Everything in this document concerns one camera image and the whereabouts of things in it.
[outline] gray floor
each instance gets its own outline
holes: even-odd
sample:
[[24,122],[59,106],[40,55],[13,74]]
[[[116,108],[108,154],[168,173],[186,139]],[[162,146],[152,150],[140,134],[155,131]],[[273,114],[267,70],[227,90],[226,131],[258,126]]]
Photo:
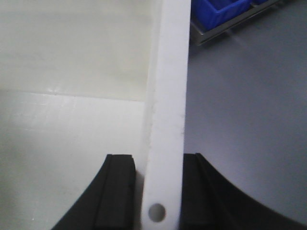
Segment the gray floor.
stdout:
[[190,46],[185,152],[307,224],[307,1]]

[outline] white plastic panel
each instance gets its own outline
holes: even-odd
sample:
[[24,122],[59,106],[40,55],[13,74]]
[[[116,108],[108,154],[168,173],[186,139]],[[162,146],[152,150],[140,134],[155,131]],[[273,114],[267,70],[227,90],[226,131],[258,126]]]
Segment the white plastic panel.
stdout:
[[0,91],[0,229],[51,229],[107,154],[137,160],[142,114],[143,102]]
[[51,229],[107,154],[145,165],[150,4],[0,0],[0,229]]
[[0,89],[144,100],[150,2],[1,0]]

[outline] blue crate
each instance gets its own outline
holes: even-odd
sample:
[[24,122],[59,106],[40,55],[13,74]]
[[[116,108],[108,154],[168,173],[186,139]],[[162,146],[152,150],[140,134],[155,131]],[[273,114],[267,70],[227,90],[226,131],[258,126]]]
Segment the blue crate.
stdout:
[[192,0],[192,14],[207,29],[245,12],[252,0]]
[[267,0],[252,0],[252,1],[253,1],[253,3],[259,5],[259,4],[264,3],[264,2],[267,1]]

